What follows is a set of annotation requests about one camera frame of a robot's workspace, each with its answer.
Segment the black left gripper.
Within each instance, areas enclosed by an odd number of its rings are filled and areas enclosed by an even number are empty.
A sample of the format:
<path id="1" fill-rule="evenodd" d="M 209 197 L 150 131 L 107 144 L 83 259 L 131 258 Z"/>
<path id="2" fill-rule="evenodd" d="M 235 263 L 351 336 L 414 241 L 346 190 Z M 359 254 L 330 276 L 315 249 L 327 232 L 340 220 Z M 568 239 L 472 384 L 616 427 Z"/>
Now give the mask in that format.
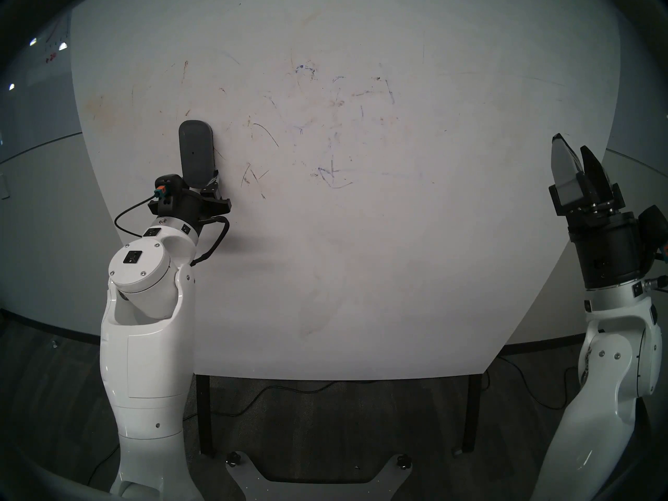
<path id="1" fill-rule="evenodd" d="M 218 170 L 214 170 L 213 177 L 200 189 L 200 193 L 177 186 L 158 186 L 154 195 L 155 198 L 148 202 L 153 215 L 179 219 L 198 235 L 203 226 L 221 222 L 221 218 L 232 208 L 231 199 L 217 199 L 221 198 Z"/>

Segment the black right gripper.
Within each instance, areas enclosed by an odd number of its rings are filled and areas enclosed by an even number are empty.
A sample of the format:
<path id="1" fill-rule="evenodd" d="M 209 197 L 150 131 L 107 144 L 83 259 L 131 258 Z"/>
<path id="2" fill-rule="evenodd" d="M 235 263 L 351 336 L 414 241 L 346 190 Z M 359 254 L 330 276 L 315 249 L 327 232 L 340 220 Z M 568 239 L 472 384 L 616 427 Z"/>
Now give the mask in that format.
<path id="1" fill-rule="evenodd" d="M 632 212 L 617 212 L 625 207 L 619 185 L 611 183 L 587 146 L 581 146 L 581 156 L 584 170 L 565 138 L 554 135 L 550 159 L 554 184 L 548 190 L 556 215 L 566 217 L 585 289 L 641 279 L 650 271 L 659 249 L 659 209 L 648 208 L 638 218 Z M 584 175 L 597 196 L 592 200 L 596 212 L 569 214 L 585 205 Z"/>

